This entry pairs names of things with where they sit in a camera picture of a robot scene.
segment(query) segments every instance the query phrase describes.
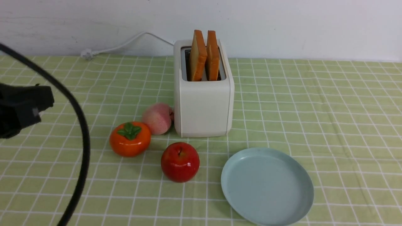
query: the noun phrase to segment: persimmon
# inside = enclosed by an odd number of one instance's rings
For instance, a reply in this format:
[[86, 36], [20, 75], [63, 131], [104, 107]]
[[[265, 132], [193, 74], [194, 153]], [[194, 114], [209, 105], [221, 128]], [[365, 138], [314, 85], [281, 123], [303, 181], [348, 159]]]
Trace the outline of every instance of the persimmon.
[[135, 157], [148, 148], [151, 136], [151, 131], [146, 124], [133, 121], [117, 126], [110, 134], [109, 143], [116, 154], [123, 157]]

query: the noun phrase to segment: white power cord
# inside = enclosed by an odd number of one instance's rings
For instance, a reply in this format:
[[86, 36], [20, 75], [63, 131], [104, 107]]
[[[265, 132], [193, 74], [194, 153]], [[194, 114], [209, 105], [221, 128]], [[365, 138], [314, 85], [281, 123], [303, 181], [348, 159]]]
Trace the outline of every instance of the white power cord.
[[157, 36], [157, 35], [155, 35], [155, 34], [153, 34], [153, 33], [151, 33], [151, 32], [143, 31], [143, 32], [141, 32], [141, 33], [138, 33], [138, 34], [134, 35], [134, 36], [133, 36], [132, 38], [130, 38], [130, 40], [128, 40], [127, 42], [125, 42], [125, 43], [123, 43], [123, 44], [121, 44], [121, 45], [119, 45], [119, 46], [113, 47], [113, 48], [103, 49], [103, 50], [97, 50], [97, 51], [92, 51], [91, 49], [84, 49], [84, 50], [81, 52], [81, 57], [82, 57], [82, 58], [85, 58], [85, 59], [87, 59], [87, 60], [91, 60], [92, 58], [94, 58], [95, 55], [98, 55], [98, 54], [100, 54], [100, 53], [105, 53], [105, 52], [109, 52], [109, 51], [113, 51], [113, 50], [120, 49], [120, 48], [122, 48], [122, 47], [124, 47], [124, 46], [130, 44], [132, 41], [136, 40], [137, 38], [139, 38], [139, 37], [140, 37], [141, 35], [143, 35], [143, 34], [152, 35], [152, 36], [154, 36], [155, 38], [160, 39], [160, 40], [162, 40], [162, 41], [164, 41], [164, 42], [166, 42], [166, 43], [168, 43], [168, 44], [170, 44], [170, 45], [174, 45], [174, 43], [171, 43], [171, 42], [169, 42], [169, 41], [166, 41], [165, 39], [163, 39], [163, 38], [161, 38], [161, 37], [159, 37], [159, 36]]

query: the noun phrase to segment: black object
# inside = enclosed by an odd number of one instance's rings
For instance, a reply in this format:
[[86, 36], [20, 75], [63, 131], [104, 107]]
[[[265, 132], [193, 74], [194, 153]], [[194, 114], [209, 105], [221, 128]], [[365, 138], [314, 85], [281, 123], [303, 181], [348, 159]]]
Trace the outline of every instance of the black object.
[[[82, 195], [82, 191], [84, 190], [86, 177], [88, 175], [88, 168], [89, 168], [89, 160], [90, 160], [90, 136], [89, 136], [89, 129], [88, 124], [85, 119], [85, 115], [83, 110], [81, 109], [78, 101], [74, 98], [74, 96], [70, 93], [70, 91], [61, 84], [57, 79], [55, 79], [52, 75], [50, 75], [47, 71], [30, 61], [28, 58], [24, 57], [23, 55], [17, 53], [16, 51], [10, 49], [9, 47], [0, 43], [0, 50], [9, 56], [13, 57], [14, 59], [18, 60], [19, 62], [25, 64], [30, 69], [34, 70], [41, 76], [43, 76], [46, 80], [48, 80], [52, 85], [54, 85], [62, 94], [66, 96], [66, 98], [71, 103], [72, 107], [74, 108], [75, 113], [77, 114], [78, 121], [80, 123], [81, 132], [82, 132], [82, 144], [83, 144], [83, 151], [82, 151], [82, 163], [81, 163], [81, 170], [80, 175], [78, 176], [77, 185], [74, 189], [74, 193], [70, 199], [70, 202], [67, 205], [67, 208], [61, 217], [57, 226], [66, 226], [69, 222], [71, 216], [74, 213], [75, 208], [78, 205], [80, 197]], [[39, 103], [37, 105], [46, 107], [49, 102], [46, 100], [35, 99], [31, 98], [32, 100], [36, 100]]]
[[0, 83], [0, 138], [11, 138], [41, 122], [39, 112], [53, 107], [49, 86], [9, 86]]

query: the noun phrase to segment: toy fruit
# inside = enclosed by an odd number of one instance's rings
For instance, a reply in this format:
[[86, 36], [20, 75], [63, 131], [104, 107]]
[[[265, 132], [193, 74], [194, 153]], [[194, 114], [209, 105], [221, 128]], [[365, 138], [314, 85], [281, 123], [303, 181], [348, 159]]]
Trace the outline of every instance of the toy fruit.
[[162, 172], [172, 181], [183, 183], [198, 172], [200, 159], [190, 144], [177, 142], [169, 145], [162, 154]]
[[127, 122], [113, 130], [109, 143], [116, 154], [134, 157], [148, 148], [151, 143], [151, 131], [142, 122]]
[[142, 122], [149, 127], [153, 135], [166, 133], [173, 119], [173, 109], [165, 103], [153, 104], [142, 113]]

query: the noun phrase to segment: white wall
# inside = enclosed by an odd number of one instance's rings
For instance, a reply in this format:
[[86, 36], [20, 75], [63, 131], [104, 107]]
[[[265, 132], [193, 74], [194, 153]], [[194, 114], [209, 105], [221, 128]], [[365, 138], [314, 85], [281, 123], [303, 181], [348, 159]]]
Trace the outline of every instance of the white wall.
[[[216, 30], [230, 57], [402, 60], [401, 0], [0, 0], [0, 41], [78, 55], [132, 35], [169, 41]], [[123, 53], [172, 55], [144, 35]]]

